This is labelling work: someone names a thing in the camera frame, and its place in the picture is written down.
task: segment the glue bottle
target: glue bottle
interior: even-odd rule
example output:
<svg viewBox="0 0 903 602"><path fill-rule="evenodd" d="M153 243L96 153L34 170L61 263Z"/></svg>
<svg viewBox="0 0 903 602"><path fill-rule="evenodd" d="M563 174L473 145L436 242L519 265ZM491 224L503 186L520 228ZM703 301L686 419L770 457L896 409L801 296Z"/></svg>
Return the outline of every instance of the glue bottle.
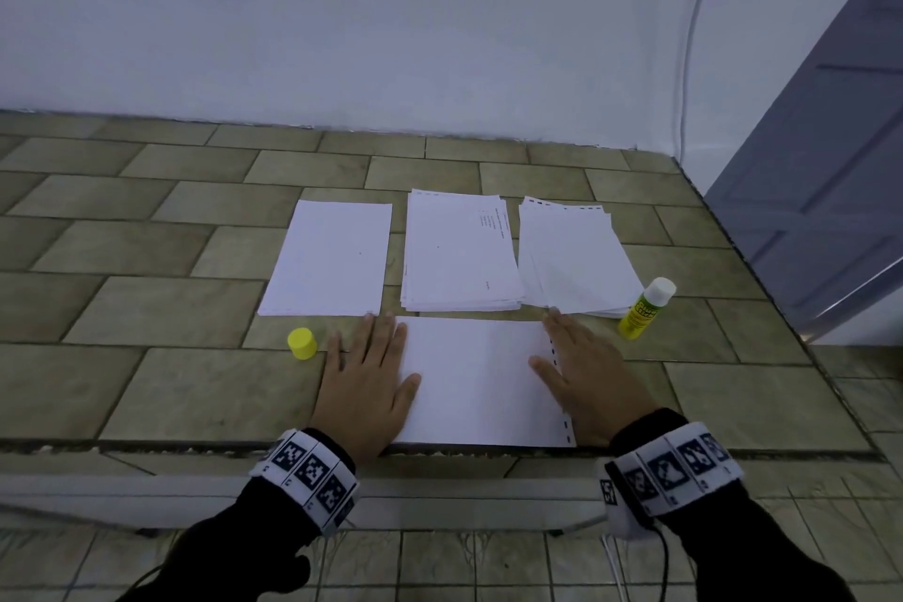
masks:
<svg viewBox="0 0 903 602"><path fill-rule="evenodd" d="M676 290L677 287L669 278L660 276L654 279L618 324L620 334L627 340L637 338L646 330L649 322L656 318L661 308L668 304Z"/></svg>

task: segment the paper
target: paper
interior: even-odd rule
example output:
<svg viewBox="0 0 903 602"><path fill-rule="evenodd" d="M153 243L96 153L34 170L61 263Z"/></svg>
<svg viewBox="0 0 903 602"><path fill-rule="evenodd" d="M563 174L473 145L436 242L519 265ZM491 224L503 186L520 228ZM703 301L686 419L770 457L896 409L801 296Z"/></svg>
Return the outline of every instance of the paper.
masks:
<svg viewBox="0 0 903 602"><path fill-rule="evenodd" d="M400 379L423 381L396 443L574 446L570 417L527 363L554 363L540 322L400 317L407 343Z"/></svg>
<svg viewBox="0 0 903 602"><path fill-rule="evenodd" d="M414 312L517 309L523 297L501 198L411 192L402 306Z"/></svg>
<svg viewBox="0 0 903 602"><path fill-rule="evenodd" d="M526 304L622 317L642 293L601 207L525 198L520 223L518 269Z"/></svg>
<svg viewBox="0 0 903 602"><path fill-rule="evenodd" d="M298 201L257 314L379 314L391 221L391 205Z"/></svg>

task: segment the door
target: door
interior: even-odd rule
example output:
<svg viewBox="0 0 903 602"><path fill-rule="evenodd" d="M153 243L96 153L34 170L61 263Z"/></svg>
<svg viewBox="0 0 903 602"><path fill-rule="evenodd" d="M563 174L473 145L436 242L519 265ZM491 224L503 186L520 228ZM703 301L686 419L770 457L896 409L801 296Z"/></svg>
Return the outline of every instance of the door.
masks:
<svg viewBox="0 0 903 602"><path fill-rule="evenodd" d="M903 0L849 0L705 197L796 330L903 284Z"/></svg>

